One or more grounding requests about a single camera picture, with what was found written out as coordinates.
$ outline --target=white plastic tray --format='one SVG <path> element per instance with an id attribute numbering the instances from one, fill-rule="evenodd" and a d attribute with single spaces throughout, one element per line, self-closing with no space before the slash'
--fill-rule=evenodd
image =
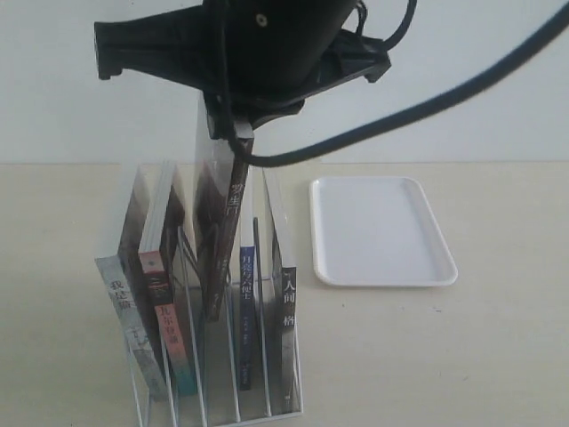
<path id="1" fill-rule="evenodd" d="M 318 277 L 332 286 L 448 286 L 458 271 L 421 185 L 329 176 L 310 185 Z"/>

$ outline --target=clear acrylic book stand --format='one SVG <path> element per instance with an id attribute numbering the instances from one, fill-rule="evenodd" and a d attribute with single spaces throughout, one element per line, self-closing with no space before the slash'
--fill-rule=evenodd
<path id="1" fill-rule="evenodd" d="M 183 230 L 180 228 L 179 253 L 184 254 L 188 262 L 182 263 L 183 278 L 179 278 L 186 289 L 188 299 L 188 317 L 191 332 L 193 359 L 195 362 L 197 395 L 180 397 L 174 386 L 174 378 L 170 375 L 169 360 L 164 340 L 162 352 L 166 383 L 169 387 L 168 400 L 155 402 L 148 393 L 146 385 L 140 386 L 137 382 L 136 360 L 131 349 L 126 345 L 127 360 L 132 380 L 132 394 L 138 427 L 181 427 L 181 426 L 245 426 L 268 421 L 281 420 L 301 415 L 303 413 L 303 397 L 301 384 L 301 363 L 299 358 L 298 335 L 295 327 L 294 349 L 294 402 L 293 411 L 283 414 L 277 396 L 278 385 L 271 375 L 269 368 L 271 360 L 269 336 L 265 325 L 267 310 L 274 309 L 274 301 L 269 301 L 263 295 L 273 286 L 272 278 L 262 278 L 260 289 L 255 278 L 255 299 L 257 302 L 257 329 L 259 333 L 259 347 L 256 369 L 252 372 L 252 388 L 240 391 L 237 386 L 237 359 L 235 351 L 235 328 L 233 324 L 234 304 L 239 300 L 239 282 L 228 280 L 224 298 L 224 307 L 220 320 L 216 323 L 205 323 L 201 313 L 201 289 L 190 286 L 188 269 L 194 257 Z M 257 254 L 263 248 L 257 248 Z"/>

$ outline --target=white wall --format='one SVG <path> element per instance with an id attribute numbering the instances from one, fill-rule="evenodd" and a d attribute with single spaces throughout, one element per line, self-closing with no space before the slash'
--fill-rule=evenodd
<path id="1" fill-rule="evenodd" d="M 0 0 L 0 162 L 191 161 L 196 91 L 134 72 L 99 81 L 92 23 L 196 2 L 38 3 Z M 309 100 L 299 116 L 261 128 L 256 152 L 320 141 L 459 84 L 520 43 L 562 3 L 422 0 L 380 82 L 361 79 Z M 370 36 L 390 34 L 405 10 L 405 0 L 368 5 Z M 569 160 L 568 107 L 569 32 L 468 104 L 326 161 Z"/>

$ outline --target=book cover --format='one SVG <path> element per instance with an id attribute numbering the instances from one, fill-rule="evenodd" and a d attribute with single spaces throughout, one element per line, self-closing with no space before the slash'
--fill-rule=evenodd
<path id="1" fill-rule="evenodd" d="M 139 257 L 180 395 L 197 392 L 186 289 L 175 267 L 184 198 L 176 164 L 164 162 L 140 242 Z"/>
<path id="2" fill-rule="evenodd" d="M 228 279 L 229 262 L 243 199 L 248 164 L 235 157 L 228 142 L 215 139 L 212 118 L 200 100 L 196 132 L 196 178 L 193 223 L 197 266 L 204 287 L 208 321 L 217 321 Z M 237 138 L 251 152 L 253 133 L 245 120 L 236 120 Z"/>
<path id="3" fill-rule="evenodd" d="M 240 390 L 251 389 L 252 346 L 254 340 L 255 305 L 253 299 L 253 272 L 255 242 L 253 238 L 252 174 L 245 182 L 240 216 L 239 247 L 239 319 L 237 339 L 238 374 Z"/>
<path id="4" fill-rule="evenodd" d="M 280 380 L 285 413 L 293 411 L 294 344 L 296 325 L 296 259 L 292 235 L 274 171 L 263 170 L 267 207 L 267 237 L 270 267 L 275 289 L 276 338 L 280 347 Z"/>
<path id="5" fill-rule="evenodd" d="M 138 258 L 147 212 L 148 189 L 139 167 L 124 166 L 95 263 L 150 395 L 159 401 L 168 398 L 162 347 Z"/>

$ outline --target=table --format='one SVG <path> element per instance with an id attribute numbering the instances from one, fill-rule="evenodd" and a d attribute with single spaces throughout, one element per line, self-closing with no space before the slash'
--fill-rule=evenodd
<path id="1" fill-rule="evenodd" d="M 457 283 L 320 283 L 308 183 L 326 174 L 417 179 Z M 92 259 L 117 176 L 116 165 L 0 166 L 2 425 L 133 425 L 122 335 Z M 308 163 L 279 176 L 296 230 L 305 415 L 271 425 L 569 423 L 569 164 Z"/>

